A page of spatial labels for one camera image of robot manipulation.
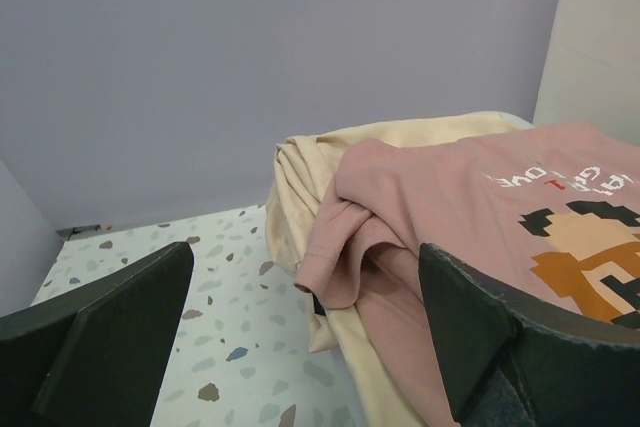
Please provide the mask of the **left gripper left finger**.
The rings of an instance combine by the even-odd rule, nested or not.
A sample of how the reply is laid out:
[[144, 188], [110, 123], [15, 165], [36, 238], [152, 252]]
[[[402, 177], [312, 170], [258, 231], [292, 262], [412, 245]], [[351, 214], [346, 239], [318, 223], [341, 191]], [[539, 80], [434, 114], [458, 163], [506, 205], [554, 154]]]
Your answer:
[[150, 425], [193, 266], [174, 242], [2, 317], [2, 425]]

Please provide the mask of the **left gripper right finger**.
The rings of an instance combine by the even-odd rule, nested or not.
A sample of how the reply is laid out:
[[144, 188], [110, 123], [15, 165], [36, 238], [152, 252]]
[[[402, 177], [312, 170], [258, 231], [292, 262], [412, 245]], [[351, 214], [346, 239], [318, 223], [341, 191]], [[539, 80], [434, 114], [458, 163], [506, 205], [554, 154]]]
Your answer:
[[434, 244], [419, 281], [462, 426], [636, 426], [639, 334], [542, 301]]

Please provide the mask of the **white drawer cabinet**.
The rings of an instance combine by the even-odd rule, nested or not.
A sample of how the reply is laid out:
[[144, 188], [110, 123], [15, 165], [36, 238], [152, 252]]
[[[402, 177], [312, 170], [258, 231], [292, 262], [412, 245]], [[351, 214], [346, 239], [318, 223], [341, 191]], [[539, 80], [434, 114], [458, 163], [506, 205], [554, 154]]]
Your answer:
[[640, 0], [559, 0], [533, 122], [639, 142]]

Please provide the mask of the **pink printed t-shirt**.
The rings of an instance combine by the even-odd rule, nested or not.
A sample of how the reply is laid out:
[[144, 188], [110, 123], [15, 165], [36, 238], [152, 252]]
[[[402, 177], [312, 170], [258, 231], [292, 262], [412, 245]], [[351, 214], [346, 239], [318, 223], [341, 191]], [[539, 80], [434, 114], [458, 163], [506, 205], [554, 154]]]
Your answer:
[[416, 148], [369, 139], [342, 157], [296, 283], [327, 313], [357, 309], [427, 425], [462, 426], [425, 311], [423, 244], [639, 334], [639, 150], [588, 125], [556, 124]]

